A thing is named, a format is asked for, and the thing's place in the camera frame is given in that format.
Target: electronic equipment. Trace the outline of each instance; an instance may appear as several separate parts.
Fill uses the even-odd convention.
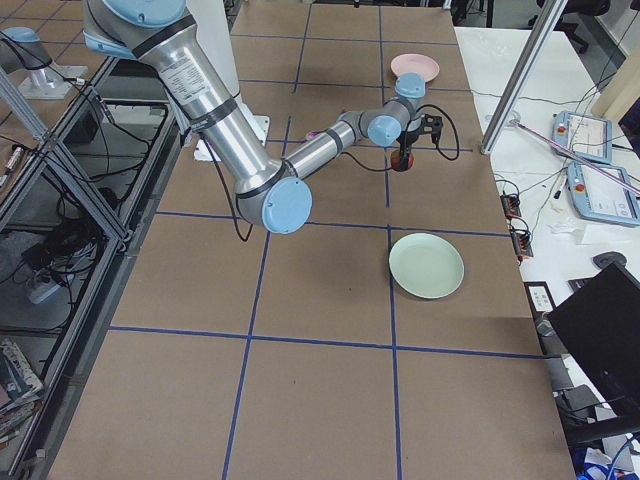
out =
[[[640,431],[640,282],[614,262],[548,314],[558,337],[618,416],[565,432],[570,444]]]
[[[611,120],[565,110],[555,117],[552,139],[586,160],[611,165],[612,128]]]
[[[622,167],[600,169],[626,183],[630,182],[627,171]],[[571,199],[582,218],[632,227],[640,225],[638,201],[628,190],[575,161],[567,166],[567,177]]]

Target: white plate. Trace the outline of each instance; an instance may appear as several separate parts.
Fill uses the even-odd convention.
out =
[[[391,71],[396,77],[405,73],[417,73],[425,82],[430,82],[440,73],[440,66],[431,57],[419,53],[405,53],[391,60]]]
[[[441,298],[462,283],[464,264],[453,245],[428,233],[398,240],[389,254],[391,274],[407,292],[421,298]]]

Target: computer mouse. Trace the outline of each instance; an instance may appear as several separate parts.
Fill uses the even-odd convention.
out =
[[[593,263],[596,267],[603,269],[609,264],[616,262],[618,265],[625,266],[627,264],[627,257],[620,252],[605,252],[593,257]]]

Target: office chair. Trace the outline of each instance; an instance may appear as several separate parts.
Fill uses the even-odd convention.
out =
[[[536,0],[536,3],[539,7],[542,7],[544,5],[544,0]],[[567,6],[564,7],[564,10],[562,11],[562,15],[567,13],[581,13],[590,17],[598,17],[607,13],[610,7],[611,0],[569,0],[567,2]],[[536,15],[529,20],[530,27],[533,26],[537,18],[538,16]],[[560,21],[556,25],[555,30],[564,32],[569,40],[580,45],[578,53],[585,53],[589,48],[589,43],[576,34],[577,28],[577,23],[563,22],[562,17],[560,17]]]

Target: computer monitor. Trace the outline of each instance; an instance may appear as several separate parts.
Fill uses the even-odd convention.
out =
[[[640,431],[640,282],[614,262],[549,313],[549,321],[619,417],[608,429],[593,426],[594,435]]]

